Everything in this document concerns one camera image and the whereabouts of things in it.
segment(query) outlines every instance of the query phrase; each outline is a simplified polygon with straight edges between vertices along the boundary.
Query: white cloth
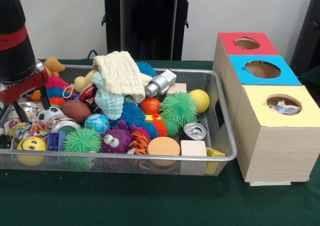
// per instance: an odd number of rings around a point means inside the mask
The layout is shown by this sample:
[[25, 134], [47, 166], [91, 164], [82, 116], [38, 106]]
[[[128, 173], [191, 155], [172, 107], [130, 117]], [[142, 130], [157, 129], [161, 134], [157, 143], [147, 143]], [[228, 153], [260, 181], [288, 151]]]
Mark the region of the white cloth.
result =
[[132, 95], [140, 103], [146, 98], [145, 87], [151, 77], [140, 72], [128, 52], [112, 52], [96, 56], [93, 66], [98, 67], [105, 79], [105, 89], [113, 94]]

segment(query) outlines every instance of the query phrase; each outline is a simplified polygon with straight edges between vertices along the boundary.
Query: soccer ball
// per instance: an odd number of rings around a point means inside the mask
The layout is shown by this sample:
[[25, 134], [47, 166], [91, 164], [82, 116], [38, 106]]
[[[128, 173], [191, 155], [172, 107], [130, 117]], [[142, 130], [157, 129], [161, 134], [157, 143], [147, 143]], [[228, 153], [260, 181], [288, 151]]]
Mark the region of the soccer ball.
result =
[[48, 120], [53, 116], [63, 115], [64, 113], [58, 107], [50, 107], [49, 110], [41, 109], [37, 118], [47, 124]]
[[92, 128], [98, 133], [104, 133], [110, 128], [110, 125], [106, 116], [102, 114], [93, 114], [86, 119], [84, 127]]

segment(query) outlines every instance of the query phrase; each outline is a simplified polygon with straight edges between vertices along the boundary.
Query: round hole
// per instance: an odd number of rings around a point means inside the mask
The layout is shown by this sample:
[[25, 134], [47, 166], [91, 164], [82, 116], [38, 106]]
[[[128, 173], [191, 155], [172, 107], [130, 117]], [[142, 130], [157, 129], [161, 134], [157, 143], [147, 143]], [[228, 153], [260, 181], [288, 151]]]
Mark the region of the round hole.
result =
[[248, 38], [248, 37], [242, 37], [234, 42], [237, 47], [240, 47], [245, 50], [253, 50], [260, 47], [259, 42], [257, 42], [254, 39]]
[[255, 77], [268, 79], [277, 78], [281, 70], [274, 64], [264, 61], [252, 61], [245, 65], [245, 68]]
[[302, 109], [301, 103], [288, 95], [279, 94], [269, 96], [266, 103], [270, 108], [282, 115], [296, 115]]

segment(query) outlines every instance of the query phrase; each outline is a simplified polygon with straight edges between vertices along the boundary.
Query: metal wire basket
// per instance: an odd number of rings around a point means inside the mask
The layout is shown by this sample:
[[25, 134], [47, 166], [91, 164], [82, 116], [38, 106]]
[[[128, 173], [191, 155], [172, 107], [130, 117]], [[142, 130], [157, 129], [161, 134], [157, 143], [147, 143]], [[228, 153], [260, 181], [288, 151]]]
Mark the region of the metal wire basket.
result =
[[[92, 66], [66, 65], [60, 73], [68, 83], [78, 76], [86, 75]], [[0, 168], [49, 171], [90, 171], [114, 173], [152, 173], [172, 175], [213, 175], [217, 176], [228, 161], [237, 156], [237, 147], [229, 120], [227, 106], [220, 80], [215, 72], [207, 70], [172, 69], [177, 75], [177, 83], [186, 83], [187, 91], [202, 89], [210, 96], [208, 110], [198, 116], [207, 130], [206, 147], [223, 152], [226, 157], [199, 156], [154, 156], [109, 153], [74, 153], [53, 151], [21, 151], [0, 149]], [[10, 107], [0, 121], [3, 127]], [[36, 166], [21, 163], [19, 157], [33, 162]]]

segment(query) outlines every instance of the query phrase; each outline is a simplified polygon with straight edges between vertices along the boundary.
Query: white wall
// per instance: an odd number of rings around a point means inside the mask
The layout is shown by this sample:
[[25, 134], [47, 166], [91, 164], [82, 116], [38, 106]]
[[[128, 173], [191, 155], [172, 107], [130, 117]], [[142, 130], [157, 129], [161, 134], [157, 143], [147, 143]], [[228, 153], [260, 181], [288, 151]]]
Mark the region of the white wall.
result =
[[[183, 60], [213, 60], [218, 32], [266, 32], [290, 62], [310, 0], [189, 0]], [[104, 0], [21, 0], [38, 58], [106, 52]]]

